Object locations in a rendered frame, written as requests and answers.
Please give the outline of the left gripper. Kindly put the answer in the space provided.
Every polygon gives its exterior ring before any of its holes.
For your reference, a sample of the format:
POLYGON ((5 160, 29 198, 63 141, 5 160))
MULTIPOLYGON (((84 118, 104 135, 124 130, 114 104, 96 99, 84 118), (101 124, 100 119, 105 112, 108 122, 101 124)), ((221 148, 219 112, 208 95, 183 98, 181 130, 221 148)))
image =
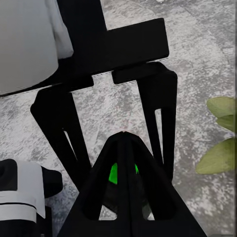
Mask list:
POLYGON ((81 191, 92 166, 72 91, 94 86, 92 76, 112 71, 114 84, 137 80, 153 157, 171 181, 174 168, 177 74, 165 67, 169 48, 164 18, 108 31, 101 0, 57 0, 73 45, 48 79, 0 98, 39 90, 30 110, 81 191), (163 157, 155 110, 161 109, 163 157), (65 135, 67 132, 71 145, 65 135))

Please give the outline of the insectifuge atomizer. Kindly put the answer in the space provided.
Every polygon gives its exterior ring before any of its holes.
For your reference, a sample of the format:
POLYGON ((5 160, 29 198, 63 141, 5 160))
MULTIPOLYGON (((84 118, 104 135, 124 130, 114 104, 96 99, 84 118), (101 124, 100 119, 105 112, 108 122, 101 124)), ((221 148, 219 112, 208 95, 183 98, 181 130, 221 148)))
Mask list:
MULTIPOLYGON (((145 188, 143 186, 143 182, 141 180, 141 176, 139 174, 137 165, 135 165, 135 168, 137 174, 143 217, 147 219, 150 216, 152 209, 150 207, 149 200, 145 192, 145 188)), ((108 210, 112 211, 114 214, 117 215, 117 199, 118 199, 118 162, 115 162, 115 164, 112 165, 111 174, 109 176, 109 181, 107 184, 102 205, 104 205, 108 210)))

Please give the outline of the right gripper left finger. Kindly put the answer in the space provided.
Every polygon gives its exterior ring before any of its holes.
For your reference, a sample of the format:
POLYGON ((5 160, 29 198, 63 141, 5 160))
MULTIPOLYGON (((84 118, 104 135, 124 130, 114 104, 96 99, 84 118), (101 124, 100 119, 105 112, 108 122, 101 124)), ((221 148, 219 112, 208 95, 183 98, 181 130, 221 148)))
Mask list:
POLYGON ((131 237, 124 149, 123 131, 107 139, 57 237, 131 237), (118 162, 117 219, 100 221, 104 195, 115 162, 118 162))

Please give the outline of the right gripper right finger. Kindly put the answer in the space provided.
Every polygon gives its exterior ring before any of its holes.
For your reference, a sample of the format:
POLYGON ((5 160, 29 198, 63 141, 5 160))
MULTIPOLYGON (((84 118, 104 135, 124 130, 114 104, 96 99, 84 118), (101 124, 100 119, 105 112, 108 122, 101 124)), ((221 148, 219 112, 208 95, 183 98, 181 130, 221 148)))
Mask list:
POLYGON ((124 146, 131 237, 207 237, 143 140, 125 131, 124 146), (135 165, 155 220, 143 217, 135 165))

